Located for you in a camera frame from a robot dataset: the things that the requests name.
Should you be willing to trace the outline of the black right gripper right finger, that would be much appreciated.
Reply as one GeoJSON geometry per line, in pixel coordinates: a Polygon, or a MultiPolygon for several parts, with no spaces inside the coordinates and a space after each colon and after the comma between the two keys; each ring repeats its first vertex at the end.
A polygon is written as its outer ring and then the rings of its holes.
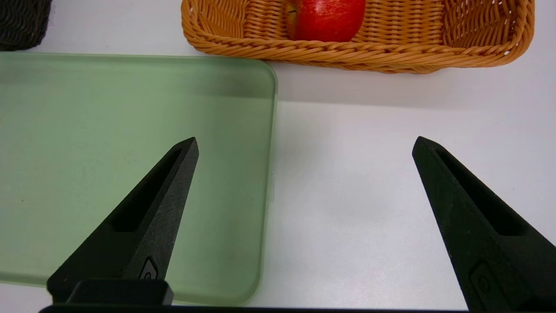
{"type": "Polygon", "coordinates": [[[554,312],[554,244],[440,144],[412,156],[468,309],[554,312]]]}

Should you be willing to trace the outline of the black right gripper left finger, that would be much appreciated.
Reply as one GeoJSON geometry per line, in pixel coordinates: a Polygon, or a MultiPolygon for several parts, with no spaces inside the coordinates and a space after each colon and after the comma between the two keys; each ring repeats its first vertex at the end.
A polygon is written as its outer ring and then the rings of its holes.
{"type": "Polygon", "coordinates": [[[54,305],[171,305],[165,281],[199,158],[174,145],[50,276],[54,305]]]}

